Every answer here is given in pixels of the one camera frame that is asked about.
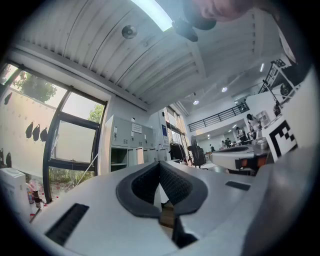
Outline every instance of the paper sign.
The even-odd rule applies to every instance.
[[[136,123],[132,124],[132,131],[138,134],[142,134],[142,126]]]

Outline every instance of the shelf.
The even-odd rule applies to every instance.
[[[126,166],[127,163],[112,163],[111,166]]]

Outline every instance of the black vent slot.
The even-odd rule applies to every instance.
[[[233,187],[235,189],[244,190],[244,191],[248,191],[250,189],[250,185],[235,182],[235,181],[228,181],[226,185],[229,187]]]
[[[52,241],[63,246],[88,209],[89,206],[75,203],[45,235]]]

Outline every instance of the person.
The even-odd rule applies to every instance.
[[[238,126],[235,128],[236,131],[238,131],[238,136],[241,141],[241,145],[244,144],[244,142],[247,140],[247,136],[244,130],[240,129]]]
[[[248,120],[249,126],[250,126],[250,132],[252,134],[252,138],[255,140],[257,137],[257,132],[259,129],[261,129],[261,122],[256,117],[254,117],[252,114],[247,114],[246,119]]]
[[[225,140],[225,145],[226,145],[227,148],[230,148],[230,143],[231,143],[231,140],[229,138],[227,138]]]
[[[193,27],[200,30],[211,30],[216,22],[229,22],[236,20],[252,8],[257,8],[271,14],[278,25],[279,38],[283,50],[291,64],[299,64],[297,69],[300,77],[305,77],[311,66],[311,60],[306,61],[306,54],[301,50],[304,44],[302,36],[296,36],[288,15],[279,11],[279,5],[271,0],[184,0],[184,15]]]
[[[258,8],[279,20],[279,11],[269,0],[184,0],[184,14],[191,24],[201,30],[215,26],[213,22],[230,22]]]
[[[211,152],[215,152],[215,148],[211,144],[210,144],[210,148],[211,148]]]

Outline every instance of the white box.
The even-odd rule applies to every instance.
[[[29,222],[30,204],[26,186],[26,175],[14,168],[0,169],[0,182],[3,195],[10,204],[13,213]]]

